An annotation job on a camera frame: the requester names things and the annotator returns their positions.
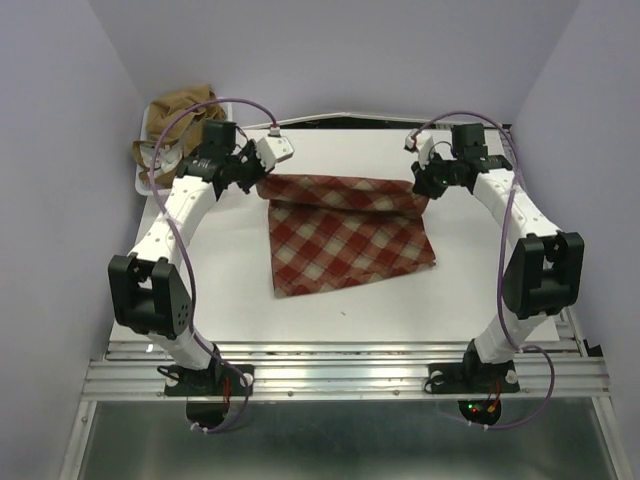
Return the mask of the red plaid skirt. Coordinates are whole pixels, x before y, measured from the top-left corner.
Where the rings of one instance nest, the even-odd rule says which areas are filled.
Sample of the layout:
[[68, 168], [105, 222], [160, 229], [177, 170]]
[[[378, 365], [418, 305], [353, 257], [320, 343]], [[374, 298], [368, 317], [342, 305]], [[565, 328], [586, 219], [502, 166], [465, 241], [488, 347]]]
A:
[[372, 284], [436, 263], [423, 221], [428, 200], [408, 181], [270, 175], [256, 190], [268, 203], [278, 298]]

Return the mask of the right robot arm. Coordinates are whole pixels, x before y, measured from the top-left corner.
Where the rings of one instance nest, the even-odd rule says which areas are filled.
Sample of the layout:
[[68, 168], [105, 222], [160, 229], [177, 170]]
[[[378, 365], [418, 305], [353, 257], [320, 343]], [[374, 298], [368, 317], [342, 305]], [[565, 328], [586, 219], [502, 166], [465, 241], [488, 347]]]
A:
[[450, 159], [436, 145], [423, 128], [405, 140], [406, 150], [417, 156], [411, 166], [414, 192], [437, 199], [450, 187], [466, 188], [500, 226], [501, 245], [496, 316], [469, 342], [461, 361], [429, 365], [425, 390], [437, 395], [515, 393], [515, 355], [529, 349], [526, 341], [539, 325], [577, 300], [585, 243], [540, 211], [505, 156], [489, 153], [482, 124], [452, 128]]

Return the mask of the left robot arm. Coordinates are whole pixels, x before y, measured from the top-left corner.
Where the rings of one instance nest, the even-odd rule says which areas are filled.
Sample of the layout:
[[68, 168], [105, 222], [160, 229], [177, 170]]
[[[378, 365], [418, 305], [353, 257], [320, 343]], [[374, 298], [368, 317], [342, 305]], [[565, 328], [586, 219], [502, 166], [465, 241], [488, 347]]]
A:
[[174, 361], [159, 370], [168, 396], [220, 395], [231, 384], [218, 347], [194, 326], [195, 301], [180, 275], [190, 264], [187, 246], [229, 186], [250, 191], [294, 153], [278, 129], [242, 147], [236, 131], [233, 122], [206, 122], [200, 145], [178, 163], [171, 191], [145, 236], [108, 265], [117, 323], [148, 337]]

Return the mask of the tan brown skirt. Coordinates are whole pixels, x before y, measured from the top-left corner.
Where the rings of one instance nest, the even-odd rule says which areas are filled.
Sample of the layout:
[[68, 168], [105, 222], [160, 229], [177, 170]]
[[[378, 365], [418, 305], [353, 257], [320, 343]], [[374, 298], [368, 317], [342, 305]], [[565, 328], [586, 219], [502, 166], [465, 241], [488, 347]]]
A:
[[187, 113], [194, 105], [215, 98], [210, 85], [200, 85], [173, 91], [150, 103], [141, 137], [131, 147], [139, 169], [137, 179], [144, 189], [151, 190], [150, 174], [155, 177], [158, 190], [170, 188], [178, 163], [200, 145], [204, 122], [227, 119], [227, 112], [220, 105]]

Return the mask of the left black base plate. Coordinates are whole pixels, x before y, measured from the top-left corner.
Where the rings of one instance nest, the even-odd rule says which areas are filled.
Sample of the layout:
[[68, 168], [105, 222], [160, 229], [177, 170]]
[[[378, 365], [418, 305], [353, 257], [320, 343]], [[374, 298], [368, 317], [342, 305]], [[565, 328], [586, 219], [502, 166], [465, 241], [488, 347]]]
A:
[[164, 377], [164, 394], [169, 397], [234, 397], [246, 393], [245, 381], [227, 366], [195, 371], [168, 365], [158, 366], [156, 371]]

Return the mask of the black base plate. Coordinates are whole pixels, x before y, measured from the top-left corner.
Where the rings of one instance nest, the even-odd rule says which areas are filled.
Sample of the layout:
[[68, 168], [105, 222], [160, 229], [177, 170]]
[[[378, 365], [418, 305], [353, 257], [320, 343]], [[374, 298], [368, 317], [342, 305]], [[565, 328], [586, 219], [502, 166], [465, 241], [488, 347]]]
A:
[[227, 366], [195, 371], [168, 365], [158, 366], [156, 371], [164, 377], [164, 394], [169, 397], [234, 397], [246, 393], [245, 381]]
[[513, 362], [481, 364], [469, 370], [459, 363], [431, 363], [423, 390], [434, 395], [461, 395], [465, 398], [488, 394], [490, 391], [518, 393], [520, 384]]

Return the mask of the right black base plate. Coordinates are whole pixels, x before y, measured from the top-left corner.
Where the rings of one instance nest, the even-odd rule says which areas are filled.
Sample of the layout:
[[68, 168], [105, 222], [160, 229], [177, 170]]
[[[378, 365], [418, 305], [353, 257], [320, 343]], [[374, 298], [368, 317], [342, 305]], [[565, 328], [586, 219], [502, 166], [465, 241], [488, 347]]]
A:
[[488, 394], [490, 391], [518, 393], [520, 384], [513, 362], [481, 364], [469, 370], [459, 363], [431, 363], [423, 390], [434, 395], [461, 395], [465, 398]]

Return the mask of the aluminium frame rails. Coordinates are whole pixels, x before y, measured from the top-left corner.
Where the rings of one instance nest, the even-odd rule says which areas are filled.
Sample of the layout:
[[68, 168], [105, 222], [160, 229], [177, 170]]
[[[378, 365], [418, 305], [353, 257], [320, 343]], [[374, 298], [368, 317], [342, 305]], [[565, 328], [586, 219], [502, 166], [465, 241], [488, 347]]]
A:
[[168, 356], [112, 330], [87, 370], [64, 479], [628, 479], [599, 351], [565, 310], [533, 335], [505, 429], [468, 426], [453, 396], [423, 384], [458, 361], [495, 312], [499, 230], [466, 190], [432, 203], [428, 272], [326, 295], [274, 298], [266, 205], [233, 191], [204, 217], [191, 252], [198, 326], [255, 368], [233, 432], [190, 431], [168, 397]]

